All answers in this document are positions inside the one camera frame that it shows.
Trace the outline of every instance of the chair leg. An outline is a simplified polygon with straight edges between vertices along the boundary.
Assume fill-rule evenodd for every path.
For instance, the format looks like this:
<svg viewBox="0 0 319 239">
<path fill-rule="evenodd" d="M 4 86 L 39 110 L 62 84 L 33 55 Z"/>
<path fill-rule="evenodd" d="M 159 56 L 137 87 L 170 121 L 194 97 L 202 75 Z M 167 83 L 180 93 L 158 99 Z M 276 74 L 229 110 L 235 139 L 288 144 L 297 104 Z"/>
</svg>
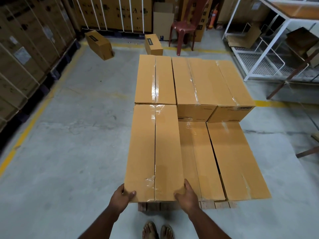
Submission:
<svg viewBox="0 0 319 239">
<path fill-rule="evenodd" d="M 181 45 L 183 44 L 184 35 L 184 30 L 181 30 L 178 35 L 177 56 L 181 55 Z"/>
<path fill-rule="evenodd" d="M 195 32 L 193 33 L 193 44 L 192 44 L 192 51 L 194 51 L 195 34 L 196 34 L 196 31 L 195 31 Z"/>
<path fill-rule="evenodd" d="M 168 41 L 168 46 L 171 46 L 171 40 L 172 40 L 172 31 L 173 31 L 173 26 L 171 26 L 171 30 L 169 32 L 169 41 Z"/>
</svg>

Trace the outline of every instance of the red plastic chair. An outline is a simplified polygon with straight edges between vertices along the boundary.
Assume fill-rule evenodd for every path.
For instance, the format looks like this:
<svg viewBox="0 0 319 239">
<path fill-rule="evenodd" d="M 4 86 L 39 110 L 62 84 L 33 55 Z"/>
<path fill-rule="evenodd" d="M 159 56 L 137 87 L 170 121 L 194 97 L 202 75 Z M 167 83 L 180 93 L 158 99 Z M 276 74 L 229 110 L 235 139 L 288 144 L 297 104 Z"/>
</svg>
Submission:
<svg viewBox="0 0 319 239">
<path fill-rule="evenodd" d="M 194 42 L 195 42 L 195 33 L 196 33 L 196 28 L 202 18 L 205 6 L 209 2 L 209 0 L 197 0 L 196 2 L 196 8 L 193 14 L 192 19 L 190 20 L 190 23 L 187 21 L 189 11 L 191 6 L 193 5 L 194 0 L 189 0 L 186 6 L 186 11 L 185 15 L 182 21 L 176 22 L 174 21 L 171 26 L 171 30 L 169 33 L 169 42 L 168 46 L 170 47 L 171 45 L 171 39 L 172 39 L 172 31 L 173 29 L 176 30 L 178 34 L 178 44 L 177 44 L 177 55 L 181 55 L 181 45 L 184 40 L 184 36 L 187 33 L 193 33 L 193 45 L 192 45 L 192 51 L 194 51 Z"/>
</svg>

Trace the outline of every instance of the person's right hand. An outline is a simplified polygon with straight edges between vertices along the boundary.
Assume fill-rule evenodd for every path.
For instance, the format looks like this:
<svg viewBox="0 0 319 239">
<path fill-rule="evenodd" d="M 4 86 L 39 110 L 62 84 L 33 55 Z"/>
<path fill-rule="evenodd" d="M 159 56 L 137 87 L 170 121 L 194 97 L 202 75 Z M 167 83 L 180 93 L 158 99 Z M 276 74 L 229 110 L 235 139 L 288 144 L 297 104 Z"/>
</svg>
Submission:
<svg viewBox="0 0 319 239">
<path fill-rule="evenodd" d="M 198 198 L 194 190 L 190 186 L 187 179 L 185 179 L 185 194 L 174 194 L 175 199 L 180 204 L 182 210 L 189 216 L 192 212 L 200 209 L 198 204 Z"/>
</svg>

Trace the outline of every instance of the concrete floor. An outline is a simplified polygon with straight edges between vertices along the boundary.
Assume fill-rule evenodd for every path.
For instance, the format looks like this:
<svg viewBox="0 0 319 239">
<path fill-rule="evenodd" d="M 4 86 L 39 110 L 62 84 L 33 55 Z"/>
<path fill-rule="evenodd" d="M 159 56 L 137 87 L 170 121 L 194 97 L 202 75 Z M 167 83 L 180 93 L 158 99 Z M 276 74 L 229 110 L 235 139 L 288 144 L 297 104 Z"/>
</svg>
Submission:
<svg viewBox="0 0 319 239">
<path fill-rule="evenodd" d="M 205 33 L 196 48 L 182 56 L 233 59 L 220 39 Z M 110 39 L 113 43 L 141 40 Z M 139 54 L 143 48 L 114 47 L 102 61 L 87 45 L 59 81 L 50 103 L 36 121 L 0 178 L 1 238 L 77 238 L 105 209 L 124 181 L 133 115 Z M 164 55 L 176 56 L 174 50 Z M 276 84 L 249 80 L 254 100 L 265 100 Z M 319 104 L 316 86 L 285 87 L 274 100 Z M 316 109 L 307 109 L 319 124 Z M 2 162 L 23 133 L 24 124 L 0 157 Z M 239 202 L 236 209 L 206 213 L 233 239 L 317 238 L 319 233 L 319 156 L 297 159 L 316 142 L 306 113 L 297 108 L 256 107 L 241 122 L 269 190 L 269 200 Z M 176 238 L 196 238 L 182 211 L 137 212 L 129 204 L 111 238 L 141 238 L 147 220 L 158 228 L 169 223 Z"/>
</svg>

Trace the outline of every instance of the white paper label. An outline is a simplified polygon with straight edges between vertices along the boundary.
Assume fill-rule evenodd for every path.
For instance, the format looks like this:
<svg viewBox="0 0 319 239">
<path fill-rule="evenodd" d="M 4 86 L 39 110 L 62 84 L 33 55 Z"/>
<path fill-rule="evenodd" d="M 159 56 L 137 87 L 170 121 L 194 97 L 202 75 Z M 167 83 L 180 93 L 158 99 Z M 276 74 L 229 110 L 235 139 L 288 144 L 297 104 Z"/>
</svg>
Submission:
<svg viewBox="0 0 319 239">
<path fill-rule="evenodd" d="M 66 10 L 61 11 L 61 13 L 62 13 L 62 16 L 63 16 L 64 20 L 66 20 L 66 21 L 69 20 L 69 16 L 66 13 Z"/>
<path fill-rule="evenodd" d="M 255 2 L 252 6 L 252 10 L 258 10 L 258 8 L 260 7 L 261 2 Z"/>
<path fill-rule="evenodd" d="M 18 41 L 14 38 L 14 36 L 10 36 L 9 39 L 10 39 L 11 42 L 13 42 L 14 44 L 18 44 Z"/>
<path fill-rule="evenodd" d="M 31 59 L 31 56 L 24 47 L 19 48 L 19 50 L 14 53 L 14 57 L 16 57 L 23 65 Z"/>
<path fill-rule="evenodd" d="M 44 34 L 46 35 L 46 37 L 48 39 L 50 39 L 53 43 L 55 43 L 55 40 L 53 38 L 53 33 L 52 33 L 51 29 L 48 26 L 44 26 L 42 28 L 42 30 L 43 30 Z"/>
</svg>

